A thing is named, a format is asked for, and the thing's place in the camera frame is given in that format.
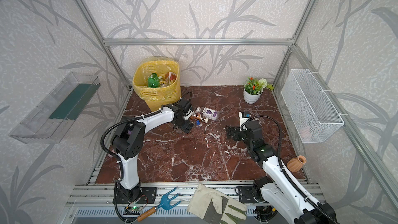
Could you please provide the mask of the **brown coffee drink bottle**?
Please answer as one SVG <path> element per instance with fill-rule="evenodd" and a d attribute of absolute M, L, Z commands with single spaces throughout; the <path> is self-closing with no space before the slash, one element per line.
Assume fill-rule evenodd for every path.
<path fill-rule="evenodd" d="M 201 113 L 194 112 L 191 116 L 190 119 L 195 120 L 195 121 L 200 121 L 203 123 L 208 123 L 209 119 L 204 117 Z"/>

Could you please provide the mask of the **grape juice bottle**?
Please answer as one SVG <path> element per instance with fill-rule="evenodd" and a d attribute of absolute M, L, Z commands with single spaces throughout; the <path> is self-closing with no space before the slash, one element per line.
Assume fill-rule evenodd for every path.
<path fill-rule="evenodd" d="M 219 117 L 219 112 L 207 107 L 197 107 L 197 111 L 201 113 L 204 118 L 209 120 L 216 120 Z"/>

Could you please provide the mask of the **yellow label tea bottle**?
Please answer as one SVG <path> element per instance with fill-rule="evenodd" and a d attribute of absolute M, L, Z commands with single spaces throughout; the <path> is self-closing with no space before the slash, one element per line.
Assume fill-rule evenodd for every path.
<path fill-rule="evenodd" d="M 159 76 L 158 79 L 159 79 L 159 86 L 160 87 L 167 87 L 168 86 L 166 80 L 162 76 Z"/>

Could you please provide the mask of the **green plastic bottle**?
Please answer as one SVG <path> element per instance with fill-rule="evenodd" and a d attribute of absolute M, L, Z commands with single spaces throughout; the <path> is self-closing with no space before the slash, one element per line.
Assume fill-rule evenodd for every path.
<path fill-rule="evenodd" d="M 160 80 L 159 77 L 156 73 L 152 73 L 149 77 L 148 77 L 148 87 L 149 88 L 158 88 L 160 87 Z"/>

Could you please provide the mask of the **red yellow label bottle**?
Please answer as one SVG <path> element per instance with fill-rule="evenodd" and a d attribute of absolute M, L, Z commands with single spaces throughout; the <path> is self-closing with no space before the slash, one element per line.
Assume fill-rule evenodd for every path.
<path fill-rule="evenodd" d="M 166 83 L 168 86 L 170 86 L 170 85 L 172 85 L 172 84 L 177 80 L 177 74 L 174 73 L 174 72 L 172 72 L 172 71 L 169 71 L 169 72 L 167 72 L 167 73 L 165 74 L 164 79 L 165 79 L 165 83 Z"/>

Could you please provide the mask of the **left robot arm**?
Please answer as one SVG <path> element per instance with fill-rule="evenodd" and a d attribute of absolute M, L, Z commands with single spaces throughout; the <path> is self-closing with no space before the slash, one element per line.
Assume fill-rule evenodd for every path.
<path fill-rule="evenodd" d="M 138 155 L 149 131 L 171 123 L 184 133 L 189 133 L 193 123 L 191 98 L 181 97 L 174 103 L 162 105 L 157 111 L 122 120 L 109 127 L 101 136 L 101 149 L 117 160 L 120 178 L 116 181 L 117 197 L 137 201 L 142 195 L 138 175 Z"/>

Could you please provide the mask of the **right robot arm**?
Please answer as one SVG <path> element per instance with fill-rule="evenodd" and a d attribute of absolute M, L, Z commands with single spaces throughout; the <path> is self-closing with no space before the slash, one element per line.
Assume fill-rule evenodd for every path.
<path fill-rule="evenodd" d="M 266 144 L 259 116 L 240 112 L 239 127 L 226 127 L 227 137 L 243 142 L 251 158 L 267 174 L 255 180 L 253 194 L 257 201 L 269 203 L 290 224 L 335 224 L 337 217 L 328 203 L 322 204 L 306 190 L 284 165 L 279 144 Z"/>

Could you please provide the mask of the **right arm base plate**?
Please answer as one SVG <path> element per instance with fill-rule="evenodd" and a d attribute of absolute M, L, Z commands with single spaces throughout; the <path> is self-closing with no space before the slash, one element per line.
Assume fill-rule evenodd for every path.
<path fill-rule="evenodd" d="M 263 202 L 262 198 L 259 196 L 260 192 L 255 186 L 237 186 L 235 191 L 241 203 L 255 204 Z"/>

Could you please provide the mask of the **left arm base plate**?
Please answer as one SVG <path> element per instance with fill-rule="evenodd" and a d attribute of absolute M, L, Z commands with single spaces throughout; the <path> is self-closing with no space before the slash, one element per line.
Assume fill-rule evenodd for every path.
<path fill-rule="evenodd" d="M 132 190 L 126 190 L 123 187 L 116 187 L 116 195 L 113 203 L 116 204 L 154 204 L 157 194 L 157 187 L 136 187 Z"/>

